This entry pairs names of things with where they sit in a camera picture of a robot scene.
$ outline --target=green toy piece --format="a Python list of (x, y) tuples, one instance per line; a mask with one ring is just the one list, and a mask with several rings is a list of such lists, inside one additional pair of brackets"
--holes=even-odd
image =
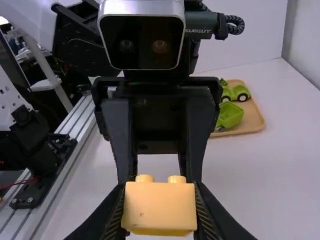
[(242, 121), (244, 114), (245, 111), (231, 101), (220, 103), (220, 114), (216, 122), (215, 131), (221, 132), (224, 129), (230, 129), (238, 125)]
[(249, 98), (251, 98), (251, 93), (249, 89), (242, 84), (230, 88), (228, 82), (223, 78), (221, 78), (220, 84), (223, 88), (221, 103), (226, 101), (245, 102)]

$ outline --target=yellow toy block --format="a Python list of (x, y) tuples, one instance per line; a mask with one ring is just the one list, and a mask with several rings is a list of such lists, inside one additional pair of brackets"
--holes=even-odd
[(184, 176), (154, 182), (144, 174), (128, 181), (121, 227), (137, 235), (183, 237), (196, 231), (195, 185)]

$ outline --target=black mounting plate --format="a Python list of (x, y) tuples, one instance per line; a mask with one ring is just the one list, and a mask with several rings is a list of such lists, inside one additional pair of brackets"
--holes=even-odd
[(9, 204), (12, 209), (34, 209), (43, 202), (73, 153), (77, 140), (70, 139), (65, 134), (51, 134), (48, 137), (47, 144), (61, 160), (58, 170), (50, 176), (40, 177), (36, 183), (23, 184)]

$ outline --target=wooden tray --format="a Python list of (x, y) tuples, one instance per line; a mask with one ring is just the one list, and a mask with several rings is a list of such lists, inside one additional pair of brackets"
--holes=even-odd
[[(238, 84), (246, 85), (242, 80), (238, 79), (228, 80), (227, 82), (231, 88)], [(233, 101), (233, 103), (244, 110), (241, 123), (222, 132), (213, 132), (210, 138), (255, 133), (265, 128), (265, 119), (252, 97), (245, 102)]]

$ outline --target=camera housing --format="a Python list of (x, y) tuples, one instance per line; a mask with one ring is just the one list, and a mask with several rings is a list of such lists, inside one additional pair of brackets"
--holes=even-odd
[(172, 70), (179, 64), (184, 0), (104, 0), (97, 25), (116, 69)]

